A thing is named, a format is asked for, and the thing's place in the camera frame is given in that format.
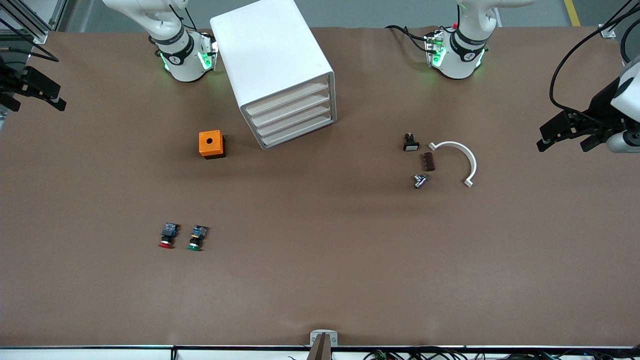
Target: black cable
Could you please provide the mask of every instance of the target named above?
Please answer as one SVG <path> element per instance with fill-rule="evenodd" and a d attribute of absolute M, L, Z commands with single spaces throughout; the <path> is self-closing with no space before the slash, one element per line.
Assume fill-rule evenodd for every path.
<path fill-rule="evenodd" d="M 514 353 L 514 354 L 509 354 L 509 356 L 507 356 L 507 359 L 542 360 L 542 357 L 540 355 L 534 355 L 534 354 Z"/>
<path fill-rule="evenodd" d="M 189 20 L 191 21 L 191 25 L 193 26 L 193 29 L 195 29 L 196 31 L 198 31 L 198 30 L 196 29 L 196 23 L 195 23 L 195 22 L 193 22 L 193 19 L 191 18 L 191 14 L 189 13 L 189 9 L 184 8 L 184 11 L 187 13 L 187 16 L 189 17 Z"/>
<path fill-rule="evenodd" d="M 621 351 L 620 353 L 622 353 L 624 356 L 628 357 L 630 360 L 636 360 L 633 356 L 631 356 L 630 354 L 628 354 L 628 353 L 626 353 L 624 351 Z"/>
<path fill-rule="evenodd" d="M 449 352 L 453 353 L 453 354 L 457 354 L 460 355 L 464 360 L 469 360 L 464 354 L 462 354 L 461 352 L 457 352 L 455 350 L 449 350 Z"/>
<path fill-rule="evenodd" d="M 555 356 L 555 358 L 556 358 L 556 359 L 560 359 L 561 357 L 563 357 L 563 356 L 565 356 L 565 355 L 569 354 L 569 353 L 570 353 L 570 352 L 572 352 L 572 351 L 573 351 L 573 349 L 571 348 L 571 349 L 569 349 L 569 350 L 567 350 L 567 351 L 563 352 L 562 354 L 560 354 L 560 355 L 558 355 L 558 356 Z"/>
<path fill-rule="evenodd" d="M 389 354 L 395 356 L 397 360 L 404 360 L 404 358 L 402 356 L 398 355 L 397 352 L 390 352 Z"/>
<path fill-rule="evenodd" d="M 406 26 L 404 28 L 401 28 L 398 25 L 389 25 L 389 26 L 385 26 L 385 29 L 398 29 L 398 30 L 402 31 L 403 34 L 408 36 L 409 39 L 411 40 L 411 42 L 413 42 L 413 44 L 418 49 L 424 51 L 425 53 L 430 53 L 430 54 L 435 53 L 433 50 L 427 50 L 427 49 L 423 48 L 422 46 L 420 46 L 420 44 L 418 44 L 416 42 L 416 40 L 424 41 L 424 37 L 419 37 L 418 35 L 414 35 L 414 34 L 410 33 L 409 29 Z"/>
<path fill-rule="evenodd" d="M 610 22 L 610 21 L 612 21 L 613 19 L 615 19 L 615 18 L 616 18 L 616 16 L 618 16 L 618 14 L 622 12 L 622 10 L 624 10 L 627 6 L 629 6 L 629 4 L 630 4 L 632 1 L 633 1 L 633 0 L 627 0 L 627 2 L 626 2 L 626 3 L 625 3 L 625 4 L 624 4 L 620 9 L 618 9 L 618 11 L 617 11 L 615 14 L 613 14 L 613 16 L 612 16 L 612 17 L 610 17 L 610 18 L 609 18 L 609 20 L 607 20 L 607 21 L 605 22 L 605 24 L 606 24 L 607 22 Z"/>
<path fill-rule="evenodd" d="M 27 55 L 32 55 L 32 56 L 36 56 L 38 58 L 43 58 L 46 60 L 51 60 L 54 62 L 59 62 L 60 59 L 58 59 L 57 57 L 53 56 L 52 53 L 50 53 L 49 51 L 47 51 L 44 47 L 34 43 L 33 41 L 29 40 L 27 37 L 25 37 L 20 31 L 17 31 L 13 26 L 7 24 L 6 21 L 4 21 L 3 19 L 0 19 L 0 22 L 2 22 L 7 28 L 9 28 L 11 31 L 13 31 L 16 35 L 18 35 L 19 37 L 21 37 L 24 41 L 29 42 L 32 46 L 35 46 L 37 49 L 41 50 L 43 53 L 49 55 L 49 56 L 44 56 L 38 53 L 34 53 L 33 51 L 25 51 L 22 49 L 16 49 L 14 47 L 9 47 L 7 50 L 10 53 L 21 53 L 21 54 L 27 54 Z"/>
<path fill-rule="evenodd" d="M 456 6 L 456 9 L 458 10 L 458 21 L 456 22 L 456 25 L 459 26 L 460 25 L 460 5 Z M 449 30 L 449 28 L 445 28 L 444 26 L 440 26 L 440 29 L 443 31 L 446 31 L 450 34 L 453 34 L 456 32 L 455 29 L 453 30 Z"/>
<path fill-rule="evenodd" d="M 180 20 L 180 23 L 187 29 L 192 29 L 193 31 L 198 31 L 196 28 L 192 28 L 191 26 L 186 26 L 182 21 L 184 20 L 183 17 L 181 17 L 180 15 L 178 15 L 177 12 L 175 12 L 175 9 L 173 9 L 173 6 L 171 4 L 169 4 L 169 9 L 171 9 L 171 11 L 173 11 L 173 14 L 175 15 L 175 17 L 178 18 L 178 20 Z"/>
<path fill-rule="evenodd" d="M 631 30 L 633 30 L 634 27 L 638 26 L 638 24 L 640 24 L 640 19 L 637 19 L 631 25 L 629 25 L 629 28 L 625 31 L 625 34 L 622 35 L 622 39 L 620 39 L 620 54 L 622 55 L 622 60 L 625 60 L 625 63 L 631 62 L 629 55 L 627 55 L 627 37 L 631 33 Z"/>
<path fill-rule="evenodd" d="M 435 355 L 429 356 L 429 357 L 426 357 L 426 356 L 424 356 L 424 355 L 420 354 L 420 358 L 421 358 L 422 360 L 434 360 L 434 359 L 435 359 L 436 357 L 438 357 L 438 356 L 442 356 L 442 357 L 444 357 L 446 360 L 450 360 L 450 359 L 449 359 L 449 357 L 447 357 L 445 354 L 443 354 L 443 353 L 441 353 L 441 352 L 439 352 L 439 353 L 437 353 L 437 354 L 435 354 Z"/>
<path fill-rule="evenodd" d="M 585 42 L 587 42 L 589 39 L 593 38 L 594 36 L 596 36 L 597 34 L 599 34 L 601 32 L 601 30 L 603 29 L 607 29 L 610 28 L 612 25 L 617 25 L 619 24 L 622 20 L 626 19 L 627 17 L 630 17 L 631 15 L 635 14 L 636 12 L 640 11 L 640 7 L 633 7 L 631 10 L 629 10 L 625 15 L 622 15 L 620 17 L 618 17 L 615 20 L 609 21 L 606 24 L 602 25 L 601 27 L 599 27 L 598 29 L 596 29 L 594 32 L 592 32 L 591 34 L 589 34 L 587 37 L 583 38 L 578 44 L 576 44 L 571 50 L 569 50 L 569 52 L 564 56 L 564 58 L 562 59 L 562 61 L 560 61 L 560 64 L 558 64 L 556 71 L 554 72 L 554 75 L 551 77 L 551 84 L 549 86 L 549 99 L 551 100 L 551 103 L 557 107 L 560 108 L 564 111 L 569 111 L 572 113 L 576 113 L 579 114 L 580 116 L 583 116 L 593 122 L 596 122 L 600 125 L 603 126 L 608 126 L 606 124 L 604 124 L 602 121 L 599 121 L 597 119 L 594 119 L 593 117 L 590 117 L 589 115 L 586 115 L 585 113 L 578 111 L 576 109 L 570 108 L 569 106 L 565 106 L 560 104 L 559 102 L 556 101 L 556 99 L 554 98 L 554 88 L 556 85 L 556 78 L 558 76 L 558 73 L 560 73 L 560 69 L 562 68 L 562 66 L 564 66 L 564 64 L 566 63 L 566 61 L 569 59 L 569 57 L 580 47 L 582 46 Z"/>

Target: white arc-shaped part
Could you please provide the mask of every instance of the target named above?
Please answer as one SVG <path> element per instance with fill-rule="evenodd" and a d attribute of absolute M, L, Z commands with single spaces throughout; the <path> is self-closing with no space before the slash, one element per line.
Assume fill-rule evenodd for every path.
<path fill-rule="evenodd" d="M 469 158 L 469 162 L 471 163 L 471 174 L 469 174 L 469 176 L 465 179 L 465 185 L 467 185 L 468 187 L 471 187 L 473 185 L 471 178 L 476 174 L 476 169 L 478 167 L 478 163 L 476 161 L 476 157 L 474 156 L 474 153 L 471 152 L 471 150 L 469 150 L 468 147 L 464 146 L 459 142 L 441 142 L 438 145 L 434 143 L 429 144 L 429 147 L 431 148 L 431 150 L 435 150 L 443 146 L 455 147 L 456 149 L 460 150 L 461 152 L 464 152 L 465 155 L 467 155 L 467 157 Z"/>

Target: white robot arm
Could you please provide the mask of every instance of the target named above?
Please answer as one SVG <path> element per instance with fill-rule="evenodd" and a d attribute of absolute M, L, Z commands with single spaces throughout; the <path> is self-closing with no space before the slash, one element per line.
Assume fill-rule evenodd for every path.
<path fill-rule="evenodd" d="M 622 70 L 618 83 L 611 106 L 634 122 L 630 129 L 607 139 L 607 148 L 612 152 L 640 152 L 640 56 Z"/>
<path fill-rule="evenodd" d="M 164 67 L 179 81 L 196 81 L 215 66 L 218 49 L 208 34 L 185 29 L 174 11 L 187 0 L 103 0 L 142 26 L 160 49 Z"/>
<path fill-rule="evenodd" d="M 582 113 L 562 111 L 540 127 L 538 150 L 589 135 L 580 143 L 589 151 L 606 143 L 612 152 L 640 152 L 640 56 L 628 63 L 620 77 L 598 92 Z"/>
<path fill-rule="evenodd" d="M 452 79 L 464 79 L 480 66 L 484 46 L 497 25 L 493 8 L 518 8 L 536 0 L 456 0 L 460 19 L 453 31 L 437 31 L 427 41 L 435 54 L 427 55 L 429 66 Z"/>

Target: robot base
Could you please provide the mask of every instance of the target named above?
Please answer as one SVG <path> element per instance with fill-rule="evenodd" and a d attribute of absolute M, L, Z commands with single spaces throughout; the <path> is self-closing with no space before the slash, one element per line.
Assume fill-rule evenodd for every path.
<path fill-rule="evenodd" d="M 199 80 L 210 70 L 214 70 L 218 59 L 218 45 L 211 42 L 208 35 L 196 31 L 185 31 L 179 42 L 172 45 L 158 45 L 167 53 L 182 53 L 183 59 L 177 56 L 165 56 L 161 53 L 164 68 L 174 79 L 185 83 Z"/>
<path fill-rule="evenodd" d="M 460 55 L 451 50 L 450 37 L 451 33 L 441 31 L 436 33 L 431 44 L 425 40 L 426 49 L 435 50 L 435 54 L 427 53 L 427 63 L 429 67 L 433 67 L 442 75 L 451 79 L 465 79 L 473 74 L 474 70 L 480 66 L 480 62 L 484 55 L 484 50 L 479 55 L 473 54 L 470 61 L 462 61 Z"/>

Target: brown tabletop mat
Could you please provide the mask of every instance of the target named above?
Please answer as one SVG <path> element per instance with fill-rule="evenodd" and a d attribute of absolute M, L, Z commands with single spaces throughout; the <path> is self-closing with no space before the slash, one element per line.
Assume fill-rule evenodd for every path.
<path fill-rule="evenodd" d="M 633 345 L 640 158 L 539 153 L 548 84 L 590 28 L 500 28 L 472 78 L 444 79 L 387 29 L 314 29 L 339 121 L 259 149 L 227 75 L 179 83 L 144 33 L 53 33 L 59 113 L 20 98 L 0 132 L 0 345 Z M 563 69 L 578 109 L 620 71 L 594 39 Z M 228 156 L 203 160 L 198 132 Z M 403 135 L 469 146 L 421 152 Z M 177 248 L 157 246 L 165 222 Z M 200 253 L 194 224 L 210 227 Z"/>

